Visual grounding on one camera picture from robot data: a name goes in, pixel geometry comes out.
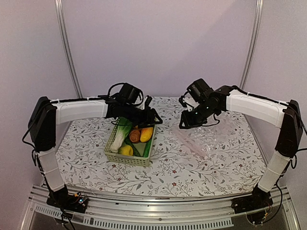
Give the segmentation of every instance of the cucumber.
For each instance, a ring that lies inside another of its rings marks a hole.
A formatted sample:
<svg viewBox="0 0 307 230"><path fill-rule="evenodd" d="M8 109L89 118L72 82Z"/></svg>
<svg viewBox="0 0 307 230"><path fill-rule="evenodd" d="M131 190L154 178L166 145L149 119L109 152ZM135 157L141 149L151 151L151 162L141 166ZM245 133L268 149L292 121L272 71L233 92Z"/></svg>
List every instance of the cucumber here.
<svg viewBox="0 0 307 230"><path fill-rule="evenodd" d="M146 146L145 146L145 149L144 149L143 157L148 157L149 152L150 152L150 146L152 144L152 140L153 140L153 137L150 138L150 140L146 142Z"/></svg>
<svg viewBox="0 0 307 230"><path fill-rule="evenodd" d="M124 140L124 142L127 144L127 145L130 145L133 149L133 155L136 156L136 157L140 157L140 153L139 151L134 147L134 144L130 141L129 139L129 135L126 137L126 139Z"/></svg>

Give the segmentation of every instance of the white wall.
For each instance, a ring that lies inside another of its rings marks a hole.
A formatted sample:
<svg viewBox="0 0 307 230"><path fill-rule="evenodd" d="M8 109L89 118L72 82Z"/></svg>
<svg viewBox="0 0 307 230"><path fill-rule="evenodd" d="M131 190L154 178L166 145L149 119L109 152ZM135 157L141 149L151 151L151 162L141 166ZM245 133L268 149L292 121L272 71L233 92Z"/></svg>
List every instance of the white wall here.
<svg viewBox="0 0 307 230"><path fill-rule="evenodd" d="M246 91L277 100L297 100L307 124L307 1L265 1L255 56ZM279 130L250 119L270 159ZM301 147L307 147L305 134ZM297 168L288 169L286 184L302 229L307 229L307 153L298 154Z"/></svg>
<svg viewBox="0 0 307 230"><path fill-rule="evenodd" d="M82 92L122 81L153 96L179 96L198 78L239 84L255 8L255 0L65 0Z"/></svg>
<svg viewBox="0 0 307 230"><path fill-rule="evenodd" d="M0 229L15 230L32 185L42 180L21 142L36 101L76 95L54 1L5 0L0 11Z"/></svg>

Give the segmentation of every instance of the table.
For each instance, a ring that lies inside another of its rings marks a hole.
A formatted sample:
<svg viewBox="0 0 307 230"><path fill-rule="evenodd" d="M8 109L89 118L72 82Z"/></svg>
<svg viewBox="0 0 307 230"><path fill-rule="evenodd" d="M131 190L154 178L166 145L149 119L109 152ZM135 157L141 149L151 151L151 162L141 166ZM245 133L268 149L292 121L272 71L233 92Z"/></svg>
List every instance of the table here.
<svg viewBox="0 0 307 230"><path fill-rule="evenodd" d="M222 113L220 124L201 128L209 135L202 140L209 148L201 154L174 135L183 110L178 98L154 97L150 106L163 119L157 126L150 167L107 160L103 148L113 129L110 119L77 120L57 151L64 182L92 190L167 197L219 196L253 189L265 163L242 114Z"/></svg>

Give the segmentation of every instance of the bok choy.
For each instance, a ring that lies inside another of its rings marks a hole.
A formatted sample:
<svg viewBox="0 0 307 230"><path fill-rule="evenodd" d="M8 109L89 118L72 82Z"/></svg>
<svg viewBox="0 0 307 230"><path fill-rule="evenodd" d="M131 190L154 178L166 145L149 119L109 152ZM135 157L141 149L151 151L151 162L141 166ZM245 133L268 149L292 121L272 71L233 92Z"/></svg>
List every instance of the bok choy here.
<svg viewBox="0 0 307 230"><path fill-rule="evenodd" d="M123 144L125 138L129 135L132 129L132 122L124 117L120 117L117 123L115 139L110 146L111 152L118 153L118 149Z"/></svg>

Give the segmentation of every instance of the plastic basket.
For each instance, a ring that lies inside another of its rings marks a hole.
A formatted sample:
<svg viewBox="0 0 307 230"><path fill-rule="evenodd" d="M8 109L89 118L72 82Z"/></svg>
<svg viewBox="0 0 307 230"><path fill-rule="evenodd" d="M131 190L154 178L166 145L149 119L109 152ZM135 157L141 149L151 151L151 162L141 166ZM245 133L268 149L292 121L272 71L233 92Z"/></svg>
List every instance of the plastic basket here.
<svg viewBox="0 0 307 230"><path fill-rule="evenodd" d="M104 149L104 152L108 158L109 161L123 163L123 164L130 164L130 165L138 165L138 166L149 166L149 159L150 155L152 153L153 148L153 142L154 142L154 136L155 136L155 126L153 127L153 136L152 136L152 142L150 145L150 150L148 153L148 157L136 157L136 156L125 156L118 153L113 153L110 151L110 146L113 143L117 131L117 127L115 126L109 140L106 143L106 147Z"/></svg>

